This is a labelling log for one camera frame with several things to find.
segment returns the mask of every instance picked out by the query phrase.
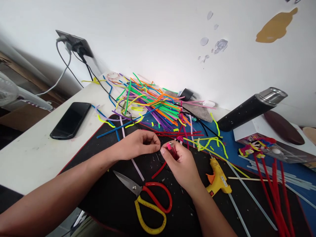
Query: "mouse pad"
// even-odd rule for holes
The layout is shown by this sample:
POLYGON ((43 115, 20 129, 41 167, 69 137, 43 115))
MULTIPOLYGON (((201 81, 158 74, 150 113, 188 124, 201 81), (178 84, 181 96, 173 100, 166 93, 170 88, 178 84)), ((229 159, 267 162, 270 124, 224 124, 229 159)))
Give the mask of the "mouse pad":
MULTIPOLYGON (((110 118, 119 119, 117 115, 112 115, 110 118)), ((120 126, 120 122, 113 122, 116 127, 120 126)), ((125 134, 128 135, 134 132, 136 129, 151 130, 149 127, 137 124, 125 129, 125 134)), ((97 136, 111 131, 108 124, 103 124, 99 130, 87 141, 87 143, 79 150, 79 152, 73 157, 73 159, 65 166, 61 171, 76 166, 77 164, 89 159, 93 155, 115 144, 118 139, 116 133, 110 133, 104 137, 96 138, 97 136)), ((118 130, 120 139, 123 139, 122 130, 118 130)), ((159 137, 161 144, 164 144, 170 140, 169 137, 159 137)), ((197 169, 203 184, 207 187, 209 181, 206 174, 213 174, 210 166, 211 156, 208 153, 197 151, 197 149, 190 147, 190 151, 195 159, 197 169)), ((190 196, 176 181, 173 174, 164 168, 159 175, 152 179, 152 175, 155 174, 164 160, 160 152, 154 154, 146 154, 136 157, 135 162, 140 169, 142 175, 145 178, 145 182, 156 181, 163 183, 170 191, 172 196, 172 209, 171 212, 166 214, 167 224, 165 229, 159 234, 161 236, 171 234, 183 234, 185 236, 201 236, 201 228, 198 220, 197 213, 195 211, 193 202, 190 196)), ((221 159, 217 159, 219 165, 223 169, 226 177, 235 177, 233 171, 227 165, 226 162, 221 159)), ((132 161, 119 161, 109 169, 91 188, 86 197, 78 205, 79 208, 89 213, 95 220, 110 229, 115 229, 121 233, 127 235, 149 235, 141 227, 134 201, 136 195, 132 193, 123 183, 115 176, 113 170, 120 172, 127 176, 131 180, 138 183, 138 185, 144 185, 139 177, 132 161)), ((245 174, 251 178, 258 178, 257 175, 243 170, 245 174)), ((227 183, 232 188, 232 196, 236 205, 246 223, 246 226, 251 236, 278 236, 278 233, 271 227, 266 220, 262 212, 259 210, 255 202, 252 200, 248 192, 242 186, 239 180, 228 179, 227 183)), ((268 216, 275 223, 272 213, 270 211, 268 202, 266 200, 262 184, 259 181, 247 181, 246 185, 251 190, 253 195, 257 198, 263 209, 268 216)), ((160 187, 149 187, 153 194, 157 197, 159 202, 167 208, 169 206, 169 199, 166 192, 160 187)), ((279 188, 281 196, 281 204, 283 204, 282 188, 279 188)), ((291 191, 287 191, 289 202, 291 205, 291 214, 294 229, 297 235, 311 236, 309 227, 305 221, 304 213, 301 209, 297 196, 291 191)), ((141 198, 147 202, 154 204, 152 199, 146 192, 141 193, 141 198)), ((221 190, 213 197, 220 211, 223 213, 228 223, 238 236, 246 236, 244 228, 238 218, 238 215, 234 209, 234 206, 229 196, 223 193, 221 190)), ((285 205, 282 206, 283 214, 286 218, 285 205)), ((150 228, 158 228, 162 225, 163 217, 159 213, 140 204, 140 209, 144 222, 150 228)))

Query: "white fan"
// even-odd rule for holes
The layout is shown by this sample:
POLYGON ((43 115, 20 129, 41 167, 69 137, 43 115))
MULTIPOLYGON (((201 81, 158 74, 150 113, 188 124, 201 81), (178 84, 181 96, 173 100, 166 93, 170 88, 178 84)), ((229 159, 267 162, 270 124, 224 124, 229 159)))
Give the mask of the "white fan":
POLYGON ((53 110, 53 107, 45 100, 17 86, 5 74, 0 72, 0 107, 16 99, 40 107, 41 109, 53 110))

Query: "hand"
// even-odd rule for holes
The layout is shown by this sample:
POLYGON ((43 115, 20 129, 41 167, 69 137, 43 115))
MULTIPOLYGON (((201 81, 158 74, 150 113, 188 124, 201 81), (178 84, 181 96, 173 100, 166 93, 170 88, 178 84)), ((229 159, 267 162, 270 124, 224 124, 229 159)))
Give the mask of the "hand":
POLYGON ((196 188, 203 187, 202 181, 198 174, 198 169, 195 164, 192 153, 183 145, 176 141, 173 142, 179 159, 176 161, 167 149, 167 143, 163 144, 160 149, 162 156, 169 165, 173 175, 178 183, 192 195, 196 188))
POLYGON ((136 130, 109 148, 116 160, 130 160, 160 149, 160 140, 153 132, 136 130))

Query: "yellow scissors handle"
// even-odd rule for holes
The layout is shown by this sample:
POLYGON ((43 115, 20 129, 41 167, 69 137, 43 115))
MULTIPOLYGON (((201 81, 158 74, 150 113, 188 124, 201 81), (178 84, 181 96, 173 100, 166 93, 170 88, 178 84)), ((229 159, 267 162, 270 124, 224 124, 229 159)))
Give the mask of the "yellow scissors handle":
POLYGON ((138 216, 138 220, 142 226, 142 228, 144 229, 144 231, 146 231, 148 234, 151 234, 151 235, 156 235, 156 234, 159 234, 161 233, 165 226, 166 226, 166 223, 167 223, 167 218, 166 218, 166 215, 165 213, 163 213, 157 206, 149 203, 149 202, 146 202, 145 200, 143 200, 140 195, 138 196, 138 198, 135 200, 135 206, 136 206, 136 211, 137 211, 137 216, 138 216), (146 207, 149 207, 150 209, 153 209, 154 211, 160 213, 163 217, 164 217, 164 221, 162 223, 162 225, 157 228, 157 229, 152 229, 150 227, 148 227, 143 218, 142 218, 142 214, 141 214, 141 210, 139 208, 139 203, 141 203, 142 205, 146 206, 146 207))

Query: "red scissors handle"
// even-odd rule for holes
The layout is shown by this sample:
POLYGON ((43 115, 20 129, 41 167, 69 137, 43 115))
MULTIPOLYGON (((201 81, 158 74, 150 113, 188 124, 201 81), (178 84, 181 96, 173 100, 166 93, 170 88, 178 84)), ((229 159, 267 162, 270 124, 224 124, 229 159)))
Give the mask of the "red scissors handle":
POLYGON ((162 183, 158 183, 158 182, 146 182, 145 185, 143 186, 143 191, 147 192, 149 194, 149 196, 151 197, 151 199, 154 201, 154 203, 157 205, 157 207, 162 210, 164 213, 169 213, 171 211, 172 208, 172 198, 171 198, 171 194, 169 192, 169 190, 167 189, 167 187, 165 185, 163 185, 162 183), (163 188, 166 193, 168 194, 168 198, 169 198, 169 207, 168 209, 165 209, 160 202, 157 200, 157 198, 154 196, 154 194, 150 191, 149 188, 150 186, 159 186, 161 188, 163 188))

